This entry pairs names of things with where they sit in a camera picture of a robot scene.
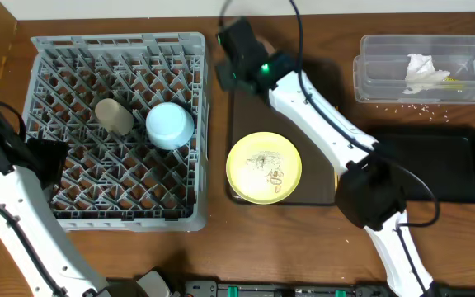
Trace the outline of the white tissue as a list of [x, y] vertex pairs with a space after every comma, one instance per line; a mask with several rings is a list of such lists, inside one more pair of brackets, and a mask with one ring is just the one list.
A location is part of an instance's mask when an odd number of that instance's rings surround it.
[[449, 71], [435, 69], [431, 55], [409, 54], [407, 57], [410, 61], [405, 77], [407, 86], [403, 94], [413, 95], [430, 90], [450, 76]]

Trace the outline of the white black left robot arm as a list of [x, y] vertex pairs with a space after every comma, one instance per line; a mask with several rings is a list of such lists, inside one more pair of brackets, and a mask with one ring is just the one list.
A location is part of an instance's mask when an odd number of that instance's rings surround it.
[[[0, 102], [0, 110], [5, 105]], [[157, 271], [109, 282], [95, 271], [54, 217], [48, 195], [61, 181], [65, 142], [29, 139], [0, 111], [0, 240], [35, 296], [148, 296], [179, 293]]]

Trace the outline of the light blue bowl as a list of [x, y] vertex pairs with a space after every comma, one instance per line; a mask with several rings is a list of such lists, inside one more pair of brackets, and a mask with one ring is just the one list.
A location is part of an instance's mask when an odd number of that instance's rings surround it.
[[152, 108], [146, 117], [145, 126], [150, 142], [164, 150], [178, 149], [187, 144], [195, 130], [192, 115], [172, 102]]

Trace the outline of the cream white cup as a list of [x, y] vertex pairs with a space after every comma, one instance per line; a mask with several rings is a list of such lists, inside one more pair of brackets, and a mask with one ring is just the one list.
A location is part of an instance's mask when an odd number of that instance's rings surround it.
[[114, 99], [100, 100], [94, 109], [100, 125], [108, 132], [127, 135], [134, 128], [134, 117], [130, 111]]

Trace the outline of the green yellow snack wrapper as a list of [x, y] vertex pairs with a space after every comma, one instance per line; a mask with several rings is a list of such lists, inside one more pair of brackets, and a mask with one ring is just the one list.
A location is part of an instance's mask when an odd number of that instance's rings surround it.
[[455, 78], [451, 78], [451, 77], [447, 77], [447, 78], [444, 79], [443, 87], [445, 89], [459, 90], [459, 91], [464, 89], [464, 85], [461, 83], [460, 80], [455, 79]]

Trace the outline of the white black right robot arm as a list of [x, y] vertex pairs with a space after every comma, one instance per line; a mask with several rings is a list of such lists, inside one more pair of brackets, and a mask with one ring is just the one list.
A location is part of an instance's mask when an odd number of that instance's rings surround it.
[[217, 40], [226, 59], [216, 66], [220, 87], [263, 96], [321, 150], [340, 180], [335, 204], [356, 227], [364, 229], [383, 263], [387, 283], [397, 296], [437, 296], [438, 286], [424, 268], [410, 230], [399, 177], [425, 183], [379, 153], [379, 142], [352, 125], [313, 86], [303, 70], [303, 53], [270, 54], [244, 17], [219, 17]]

